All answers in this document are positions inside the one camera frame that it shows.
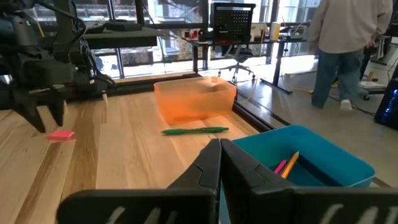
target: gray floor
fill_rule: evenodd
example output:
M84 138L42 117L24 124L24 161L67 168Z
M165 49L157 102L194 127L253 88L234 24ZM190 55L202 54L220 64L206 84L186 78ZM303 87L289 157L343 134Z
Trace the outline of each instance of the gray floor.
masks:
M368 68L376 72L376 77L381 82L387 82L384 69ZM256 75L272 79L272 66L252 67ZM288 88L311 90L315 82L315 72L300 75L283 76L280 85L287 84ZM223 72L223 78L231 78L229 72ZM390 186L398 187L398 131L381 126L373 121L373 117L360 111L342 112L338 102L328 100L323 110L316 109L310 104L309 93L294 91L287 95L284 92L271 88L260 81L252 82L246 72L238 74L238 88L247 96L252 94L251 100L244 104L253 112L259 114L276 128L285 124L271 116L271 112L290 124L299 124L315 131L325 139L330 140L339 147L364 159L376 169L376 176ZM338 90L333 89L332 95L338 97ZM356 104L368 111L376 112L381 101L381 95L374 95L369 101L362 99L365 92L358 95Z

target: jeans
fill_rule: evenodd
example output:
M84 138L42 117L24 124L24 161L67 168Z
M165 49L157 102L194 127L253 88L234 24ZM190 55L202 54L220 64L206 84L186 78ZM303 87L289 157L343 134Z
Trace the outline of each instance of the jeans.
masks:
M339 79L340 101L353 100L358 94L362 59L363 49L342 54L330 54L320 50L312 105L318 108L325 105L336 74Z

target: orange pencil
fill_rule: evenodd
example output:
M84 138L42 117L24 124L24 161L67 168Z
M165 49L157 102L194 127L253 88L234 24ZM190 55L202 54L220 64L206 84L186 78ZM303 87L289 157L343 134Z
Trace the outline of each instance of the orange pencil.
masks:
M282 173L281 177L286 179L287 176L289 175L290 171L292 171L294 164L297 162L297 159L299 158L300 153L296 152L292 158L290 159L289 163L286 165L286 168L284 172Z

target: computer tower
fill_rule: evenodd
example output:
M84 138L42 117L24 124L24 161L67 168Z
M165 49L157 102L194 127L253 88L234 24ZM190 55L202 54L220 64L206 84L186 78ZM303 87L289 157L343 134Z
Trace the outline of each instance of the computer tower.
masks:
M375 122L398 129L398 78L390 81L374 117Z

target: concrete floor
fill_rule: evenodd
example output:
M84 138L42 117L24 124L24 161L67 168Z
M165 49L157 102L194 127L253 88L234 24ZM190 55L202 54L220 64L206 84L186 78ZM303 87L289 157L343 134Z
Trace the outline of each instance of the concrete floor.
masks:
M309 71L298 75L284 75L280 79L280 86L287 88L300 88L312 90L315 83L316 60L303 57L284 58L282 73L294 73L300 68L300 72ZM372 64L368 66L366 74L375 72L375 77L381 83L387 83L386 68L376 69ZM274 66L261 65L251 67L257 77L271 80L274 74ZM217 70L205 72L214 75ZM231 74L222 73L226 80L231 79ZM381 126L373 121L373 117L357 110L343 113L340 111L337 101L328 100L323 110L316 109L310 104L309 93L294 91L287 95L283 91L260 82L251 81L247 72L238 74L238 88L247 96L252 94L250 100L244 104L250 110L268 121L276 128L286 124L299 124L315 131L325 139L330 140L339 147L364 159L376 169L378 186L387 185L398 187L398 131ZM374 95L369 101L363 100L365 92L358 95L355 103L362 109L376 112L382 95ZM337 95L338 90L332 89L331 95Z

